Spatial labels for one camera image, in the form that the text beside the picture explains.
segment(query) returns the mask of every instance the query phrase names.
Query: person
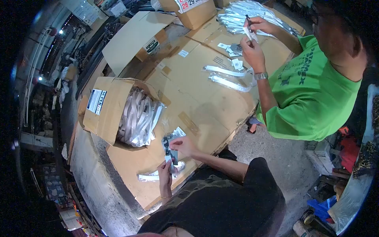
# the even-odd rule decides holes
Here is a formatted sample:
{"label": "person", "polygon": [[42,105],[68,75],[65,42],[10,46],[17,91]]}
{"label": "person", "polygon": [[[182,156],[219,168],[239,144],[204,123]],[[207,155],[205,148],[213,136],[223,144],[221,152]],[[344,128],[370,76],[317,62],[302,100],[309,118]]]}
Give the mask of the person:
{"label": "person", "polygon": [[218,156],[200,152],[188,137],[170,142],[204,164],[172,195],[171,161],[158,166],[162,206],[136,236],[275,236],[285,214],[285,199],[266,160],[238,162],[227,148]]}
{"label": "person", "polygon": [[379,14],[374,2],[314,0],[314,35],[306,37],[295,37],[260,17],[250,18],[252,30],[272,34],[298,56],[268,77],[257,42],[241,40],[260,98],[248,132],[263,125],[275,138],[321,141],[343,126],[363,72],[378,60]]}

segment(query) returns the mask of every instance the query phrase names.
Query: green t-shirt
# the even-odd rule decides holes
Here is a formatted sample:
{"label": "green t-shirt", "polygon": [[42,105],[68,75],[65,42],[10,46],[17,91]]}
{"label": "green t-shirt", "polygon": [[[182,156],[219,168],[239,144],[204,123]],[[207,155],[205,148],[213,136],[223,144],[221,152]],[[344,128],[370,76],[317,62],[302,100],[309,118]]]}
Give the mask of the green t-shirt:
{"label": "green t-shirt", "polygon": [[[266,113],[267,131],[276,138],[321,141],[347,121],[361,81],[337,72],[313,35],[299,41],[303,52],[269,78],[279,107]],[[260,106],[257,119],[264,123]]]}

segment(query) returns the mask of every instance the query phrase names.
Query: black t-shirt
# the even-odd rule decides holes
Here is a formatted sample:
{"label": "black t-shirt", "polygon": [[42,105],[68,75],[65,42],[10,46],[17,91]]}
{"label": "black t-shirt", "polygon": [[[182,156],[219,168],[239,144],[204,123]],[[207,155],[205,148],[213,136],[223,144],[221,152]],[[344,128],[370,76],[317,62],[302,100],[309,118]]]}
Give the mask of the black t-shirt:
{"label": "black t-shirt", "polygon": [[250,162],[243,184],[202,166],[138,233],[162,233],[180,227],[194,237],[275,236],[285,214],[285,200],[266,160]]}

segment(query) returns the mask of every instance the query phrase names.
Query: bundle of straps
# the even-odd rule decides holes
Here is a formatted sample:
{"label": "bundle of straps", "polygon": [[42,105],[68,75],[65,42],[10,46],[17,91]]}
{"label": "bundle of straps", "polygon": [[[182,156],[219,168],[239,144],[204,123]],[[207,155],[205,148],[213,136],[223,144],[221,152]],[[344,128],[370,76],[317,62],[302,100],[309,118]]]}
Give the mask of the bundle of straps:
{"label": "bundle of straps", "polygon": [[121,142],[140,147],[155,139],[153,129],[164,104],[153,101],[143,89],[133,87],[125,104],[117,134]]}

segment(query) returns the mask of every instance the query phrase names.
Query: silver wristwatch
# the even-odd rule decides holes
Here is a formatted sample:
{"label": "silver wristwatch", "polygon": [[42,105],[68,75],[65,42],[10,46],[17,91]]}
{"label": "silver wristwatch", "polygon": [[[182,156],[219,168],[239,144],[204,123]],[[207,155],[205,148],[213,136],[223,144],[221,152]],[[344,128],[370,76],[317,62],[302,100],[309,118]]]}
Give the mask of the silver wristwatch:
{"label": "silver wristwatch", "polygon": [[268,79],[268,73],[267,72],[255,73],[254,79],[257,81],[263,80],[263,79]]}

